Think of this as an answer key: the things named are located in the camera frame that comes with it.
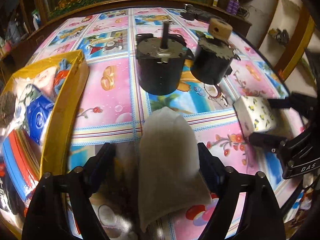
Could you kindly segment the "colourful patterned tablecloth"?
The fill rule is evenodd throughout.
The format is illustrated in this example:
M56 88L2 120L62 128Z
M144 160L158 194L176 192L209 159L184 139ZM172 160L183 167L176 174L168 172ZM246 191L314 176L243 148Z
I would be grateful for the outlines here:
M230 43L239 55L232 73L218 85L196 80L186 62L177 90L165 96L151 95L138 83L135 36L162 34L162 23L170 20L170 32L181 35L195 50L196 33L208 24L188 21L178 9L132 8L87 17L69 18L54 30L31 58L37 62L49 56L80 49L89 66L72 134L68 169L83 165L105 142L118 146L116 179L92 197L103 228L111 239L136 239L129 199L135 184L138 144L142 126L155 110L168 107L182 115L197 141L225 165L241 173L264 171L278 203L283 206L299 185L298 179L284 180L279 160L272 153L253 149L242 136L233 102L243 95L283 98L287 90L270 65L249 42L236 33Z

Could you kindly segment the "purple bottles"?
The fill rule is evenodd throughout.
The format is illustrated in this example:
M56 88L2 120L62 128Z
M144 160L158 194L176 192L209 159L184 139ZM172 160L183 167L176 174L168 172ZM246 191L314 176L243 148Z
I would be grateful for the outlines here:
M236 15L240 8L239 0L229 0L226 11L229 14Z

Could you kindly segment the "black plastic gadget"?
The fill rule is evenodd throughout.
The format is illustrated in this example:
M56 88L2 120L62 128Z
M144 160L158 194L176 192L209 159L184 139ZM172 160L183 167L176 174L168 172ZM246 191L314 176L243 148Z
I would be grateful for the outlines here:
M180 16L185 20L198 20L201 22L209 23L211 19L221 20L222 18L211 14L210 12L206 12L204 10L198 9L191 4L184 5L184 11L180 13Z

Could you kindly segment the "black motor with shaft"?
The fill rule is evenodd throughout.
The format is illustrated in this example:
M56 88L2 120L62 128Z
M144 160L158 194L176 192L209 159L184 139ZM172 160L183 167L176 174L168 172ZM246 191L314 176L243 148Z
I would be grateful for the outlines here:
M194 54L183 36L169 33L171 21L163 22L161 37L152 33L136 35L139 85L149 94L168 95L180 83L185 60Z

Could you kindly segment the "black labelled packet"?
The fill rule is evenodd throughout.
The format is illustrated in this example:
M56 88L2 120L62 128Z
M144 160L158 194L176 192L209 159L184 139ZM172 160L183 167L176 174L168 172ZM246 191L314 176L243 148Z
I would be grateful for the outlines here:
M1 209L14 215L18 214L15 188L3 162L1 162Z

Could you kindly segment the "white cloth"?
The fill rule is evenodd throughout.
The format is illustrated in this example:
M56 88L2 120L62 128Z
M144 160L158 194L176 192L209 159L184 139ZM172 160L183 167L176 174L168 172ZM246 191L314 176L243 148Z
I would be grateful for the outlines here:
M167 214L210 201L191 126L168 107L152 112L143 125L139 143L141 230Z

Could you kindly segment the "pink rose tissue pack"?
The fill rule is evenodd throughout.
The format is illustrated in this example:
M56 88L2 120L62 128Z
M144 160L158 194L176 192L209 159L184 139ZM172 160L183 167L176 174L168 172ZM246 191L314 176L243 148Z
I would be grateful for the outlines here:
M33 78L14 78L14 93L18 98L21 97L22 92L28 84L35 85L41 92L46 94L46 96L52 96L54 90L54 79L56 74L56 67L50 67L39 74L37 74Z

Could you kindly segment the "lemon pattern tissue pack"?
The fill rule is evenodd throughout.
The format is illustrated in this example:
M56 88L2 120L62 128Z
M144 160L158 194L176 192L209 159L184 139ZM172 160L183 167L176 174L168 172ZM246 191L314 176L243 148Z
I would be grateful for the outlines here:
M254 132L275 129L276 118L268 101L259 96L241 96L233 103L242 133L248 137Z

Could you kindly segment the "black motor with tan roller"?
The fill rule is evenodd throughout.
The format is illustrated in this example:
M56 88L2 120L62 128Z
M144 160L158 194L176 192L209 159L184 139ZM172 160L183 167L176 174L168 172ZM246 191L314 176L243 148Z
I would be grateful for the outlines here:
M240 60L229 43L232 31L230 24L218 18L211 18L209 34L197 33L199 40L190 71L202 83L219 84L225 75L231 74L231 62Z

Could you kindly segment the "yellow cardboard box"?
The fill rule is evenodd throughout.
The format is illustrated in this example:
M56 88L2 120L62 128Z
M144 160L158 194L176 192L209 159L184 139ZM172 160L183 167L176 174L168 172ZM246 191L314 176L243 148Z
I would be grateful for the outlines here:
M14 72L4 87L4 92L13 90L14 79L18 77L36 77L40 72L57 65L66 59L71 64L71 69L58 94L52 112L48 130L44 138L40 169L36 178L44 172L54 175L64 174L66 170L66 156L71 142L76 107L87 82L89 67L81 50L75 50L42 59Z

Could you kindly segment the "yellow green sponge pack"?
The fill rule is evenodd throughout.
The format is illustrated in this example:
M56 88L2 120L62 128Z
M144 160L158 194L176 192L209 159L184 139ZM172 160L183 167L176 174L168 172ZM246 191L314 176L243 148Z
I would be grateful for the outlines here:
M39 173L27 148L13 129L2 142L2 155L8 175L21 200L28 204L39 182Z

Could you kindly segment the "brown furry soft object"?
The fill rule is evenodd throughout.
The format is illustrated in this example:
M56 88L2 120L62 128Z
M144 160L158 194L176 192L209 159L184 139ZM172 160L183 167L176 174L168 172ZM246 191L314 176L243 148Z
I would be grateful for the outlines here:
M6 128L14 118L16 95L6 91L0 99L0 127Z

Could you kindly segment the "blue white plastic pack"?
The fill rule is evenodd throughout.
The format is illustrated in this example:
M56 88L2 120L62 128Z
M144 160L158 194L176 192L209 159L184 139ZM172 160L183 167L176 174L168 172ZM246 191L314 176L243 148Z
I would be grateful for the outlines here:
M27 122L29 126L29 137L40 145L41 135L48 116L53 110L54 103L44 95L40 94L27 106Z

